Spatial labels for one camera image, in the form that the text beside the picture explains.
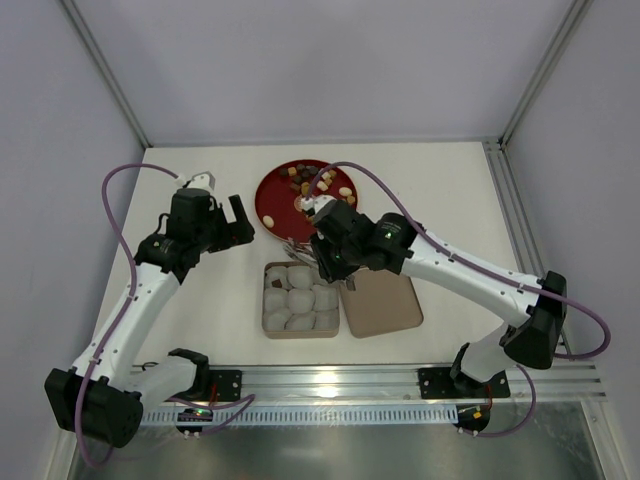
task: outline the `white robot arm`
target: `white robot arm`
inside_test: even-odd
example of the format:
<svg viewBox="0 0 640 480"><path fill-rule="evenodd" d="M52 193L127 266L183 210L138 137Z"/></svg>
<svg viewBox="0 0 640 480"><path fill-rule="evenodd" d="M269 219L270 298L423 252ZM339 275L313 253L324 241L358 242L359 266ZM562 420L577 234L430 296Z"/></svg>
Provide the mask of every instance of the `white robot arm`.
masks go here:
<svg viewBox="0 0 640 480"><path fill-rule="evenodd" d="M96 365L84 398L82 429L85 435L115 447L123 447L133 438L144 411L176 394L187 399L206 395L210 386L209 360L196 352L176 349L146 372L130 375L130 371L158 314L189 270L198 264L200 255L253 241L254 230L240 197L229 198L236 217L235 222L229 223L213 197L213 187L210 173L195 175L173 195L165 233L160 233L159 225L140 243L135 256L135 294L99 360L94 359L98 340L105 338L129 299L131 285L125 288L96 340L71 369L53 369L47 377L45 391L61 428L75 429L76 399L91 362Z"/></svg>
<svg viewBox="0 0 640 480"><path fill-rule="evenodd" d="M373 223L345 202L320 196L302 202L313 215L318 233L311 237L320 275L325 280L347 278L361 267L436 283L487 308L504 320L503 327L479 342L465 344L456 357L451 378L460 392L484 387L496 374L516 363L531 368L551 366L566 310L558 301L526 291L526 287L563 295L566 280L548 272L544 279L506 270L473 257L429 232L427 242L396 213ZM448 253L434 245L446 248ZM509 286L471 269L458 259L513 280Z"/></svg>

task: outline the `food item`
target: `food item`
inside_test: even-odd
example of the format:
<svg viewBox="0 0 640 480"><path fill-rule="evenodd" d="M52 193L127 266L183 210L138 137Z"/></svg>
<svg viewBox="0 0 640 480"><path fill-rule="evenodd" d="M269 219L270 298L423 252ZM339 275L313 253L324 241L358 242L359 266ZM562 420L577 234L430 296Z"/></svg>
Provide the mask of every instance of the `food item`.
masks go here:
<svg viewBox="0 0 640 480"><path fill-rule="evenodd" d="M271 267L267 270L265 273L264 286L265 288L276 287L290 290L291 285L287 279L287 267Z"/></svg>
<svg viewBox="0 0 640 480"><path fill-rule="evenodd" d="M264 217L262 217L262 223L264 223L264 226L267 228L273 228L273 226L276 224L276 222L273 221L273 218L271 218L269 215L265 215Z"/></svg>
<svg viewBox="0 0 640 480"><path fill-rule="evenodd" d="M335 310L338 308L338 289L334 287L323 287L322 285L314 285L313 293L316 296L316 303L313 309L316 312L326 310Z"/></svg>
<svg viewBox="0 0 640 480"><path fill-rule="evenodd" d="M284 329L305 332L313 329L316 323L316 314L314 312L304 313L302 315L294 315L285 323Z"/></svg>
<svg viewBox="0 0 640 480"><path fill-rule="evenodd" d="M264 329L268 332L281 332L291 318L291 311L288 308L280 308L275 312L266 312L264 318Z"/></svg>
<svg viewBox="0 0 640 480"><path fill-rule="evenodd" d="M311 290L300 290L294 288L289 291L287 296L287 305L291 313L309 313L313 310L313 304L316 301L316 296Z"/></svg>
<svg viewBox="0 0 640 480"><path fill-rule="evenodd" d="M316 323L313 326L314 330L334 330L338 328L340 324L340 314L338 309L329 310L327 312L316 313Z"/></svg>
<svg viewBox="0 0 640 480"><path fill-rule="evenodd" d="M282 288L267 288L264 291L264 311L275 312L287 306L289 292Z"/></svg>
<svg viewBox="0 0 640 480"><path fill-rule="evenodd" d="M315 285L322 285L323 287L329 285L327 281L320 276L320 272L317 268L311 269L311 276L313 277L313 283Z"/></svg>
<svg viewBox="0 0 640 480"><path fill-rule="evenodd" d="M287 280L289 280L289 283L293 288L309 290L313 286L311 268L306 265L294 265L289 267L287 268Z"/></svg>

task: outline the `gray wall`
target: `gray wall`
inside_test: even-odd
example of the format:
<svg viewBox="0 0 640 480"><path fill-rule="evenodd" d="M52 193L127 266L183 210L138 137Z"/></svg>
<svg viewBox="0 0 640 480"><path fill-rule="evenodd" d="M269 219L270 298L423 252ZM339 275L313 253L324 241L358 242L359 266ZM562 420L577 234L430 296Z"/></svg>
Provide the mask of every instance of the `gray wall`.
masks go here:
<svg viewBox="0 0 640 480"><path fill-rule="evenodd" d="M570 0L76 0L161 144L502 133Z"/></svg>
<svg viewBox="0 0 640 480"><path fill-rule="evenodd" d="M0 2L0 476L41 475L43 390L90 338L115 252L102 177L142 150L52 0ZM111 189L120 215L134 177Z"/></svg>
<svg viewBox="0 0 640 480"><path fill-rule="evenodd" d="M635 453L640 453L640 2L596 1L517 132L511 160L571 296L613 332L598 359ZM600 341L574 316L576 349Z"/></svg>

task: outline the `purple cable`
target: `purple cable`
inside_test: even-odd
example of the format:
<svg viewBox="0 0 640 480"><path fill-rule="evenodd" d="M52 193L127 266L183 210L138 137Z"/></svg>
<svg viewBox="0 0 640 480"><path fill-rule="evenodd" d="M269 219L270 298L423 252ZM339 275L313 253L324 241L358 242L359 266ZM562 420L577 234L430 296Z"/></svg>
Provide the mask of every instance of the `purple cable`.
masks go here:
<svg viewBox="0 0 640 480"><path fill-rule="evenodd" d="M473 431L468 430L466 428L463 428L462 432L466 433L467 435L480 437L480 438L500 438L500 437L506 437L507 435L511 435L512 433L516 433L518 430L521 430L527 423L529 423L529 421L533 418L533 414L536 411L536 405L538 404L538 397L536 395L536 389L533 386L533 380L531 379L529 372L527 372L521 365L516 365L516 367L520 369L520 371L524 375L524 378L527 379L527 382L529 383L529 388L531 389L531 406L529 407L529 411L527 412L525 417L515 427L510 428L508 430L504 430L502 432L495 432L495 433L480 432L474 435Z"/></svg>
<svg viewBox="0 0 640 480"><path fill-rule="evenodd" d="M183 400L181 398L178 397L171 397L170 399L168 399L168 402L176 402L176 403L181 403L183 405L186 405L187 407L191 407L191 408L197 408L199 410L226 410L227 408L233 408L233 407L237 407L238 405L242 405L245 402L249 402L252 403L254 400L256 399L256 396L254 394L251 395L247 395L246 397L241 398L240 400L236 400L235 402L231 402L231 403L225 403L224 405L218 405L218 406L210 406L210 405L200 405L199 403L193 403L190 402L189 400Z"/></svg>
<svg viewBox="0 0 640 480"><path fill-rule="evenodd" d="M122 230L120 229L118 222L116 222L116 219L113 216L113 212L111 211L111 207L109 205L109 198L107 196L107 186L109 185L109 181L111 180L111 178L116 173L121 172L122 170L130 169L130 168L150 168L153 170L164 172L173 178L178 178L178 175L176 175L171 170L168 170L164 167L159 167L157 165L149 165L145 163L139 163L139 164L129 163L129 164L121 165L117 168L114 168L107 174L106 177L104 177L104 180L102 181L102 204L104 205L104 210L107 214L107 218L109 219L109 223L111 224L111 228L113 232L116 234L118 243L124 250L124 254L127 257L127 262L129 264L129 271L131 274L131 286L129 287L129 296L125 299L124 303L122 304L122 307L120 308L120 311L118 312L115 319L107 329L104 336L100 339L100 342L98 342L98 346L96 347L93 353L93 357L90 360L89 367L87 368L87 371L85 372L84 377L82 378L82 382L80 383L80 391L78 392L78 398L76 400L76 409L73 416L73 423L75 426L76 439L78 441L78 448L80 450L80 455L82 455L82 458L85 461L85 463L93 468L99 468L109 461L109 458L111 458L111 455L113 454L113 447L109 448L107 455L101 461L96 462L91 458L89 454L89 449L87 448L87 444L84 440L84 435L82 434L82 408L84 406L84 398L87 393L89 380L91 379L93 370L95 369L96 363L100 358L100 354L104 350L104 346L109 341L109 338L111 337L111 335L113 335L113 332L116 330L116 328L118 327L118 324L120 323L120 321L124 317L124 314L129 308L129 305L131 304L131 301L135 296L136 285L138 283L138 277L136 274L136 264L135 264L135 261L133 260L133 255L131 253L131 250L129 249L129 245L127 245L127 242L124 239L124 236L122 235Z"/></svg>
<svg viewBox="0 0 640 480"><path fill-rule="evenodd" d="M400 212L405 216L405 218L407 219L407 221L409 222L409 224L415 229L416 232L418 232L418 234L425 239L425 241L431 245L433 248L435 248L436 250L438 250L440 253L442 253L443 255L445 255L446 257L451 258L454 261L458 261L460 263L462 263L463 265L465 265L466 267L475 270L478 273L481 273L489 278L492 278L494 280L497 280L499 282L504 283L505 285L509 285L511 287L514 288L520 288L524 291L530 292L530 293L536 293L538 295L541 295L543 297L547 297L550 298L552 300L557 300L559 302L565 303L567 305L569 305L570 307L575 308L576 310L581 311L582 313L588 315L589 317L593 318L596 323L598 325L600 325L600 328L602 328L602 332L604 334L604 339L602 340L602 343L600 344L600 346L590 352L586 352L586 353L580 353L580 354L565 354L565 353L556 353L555 356L557 358L564 358L564 359L568 359L568 360L585 360L588 358L592 358L595 357L596 355L600 355L602 352L604 352L608 347L609 344L611 343L611 330L609 329L609 326L607 325L607 322L604 321L604 319L598 315L596 312L594 312L593 310L585 307L584 305L576 302L575 300L571 300L570 298L566 298L563 297L562 295L557 295L555 293L549 292L547 290L542 290L541 288L536 288L536 287L530 287L528 285L520 285L518 282L511 280L510 278L504 277L500 274L497 274L495 272L492 272L480 265L477 265L476 263L467 260L464 257L461 257L460 255L451 252L449 249L447 249L446 247L444 247L443 245L440 245L437 241L435 241L433 238L431 238L427 232L425 230L423 230L420 225L418 224L418 222L416 222L413 217L411 216L411 214L409 214L408 210L404 207L404 205L402 205L402 203L400 202L400 199L389 189L389 187L387 187L385 185L385 183L380 180L373 172L369 171L368 169L358 165L357 163L353 163L353 162L336 162L336 163L332 163L331 165L327 165L326 167L324 167L322 170L320 170L318 172L318 174L315 176L315 178L313 179L313 181L311 182L311 185L309 186L309 192L307 193L306 198L309 199L311 197L311 192L314 191L314 189L316 188L316 185L318 184L318 182L322 179L322 174L325 172L328 172L329 170L331 170L332 168L337 168L337 167L351 167L354 168L362 173L364 173L366 176L368 176L371 180L373 180L391 199L391 201L393 203L395 203L396 207L398 207L398 210L400 210Z"/></svg>

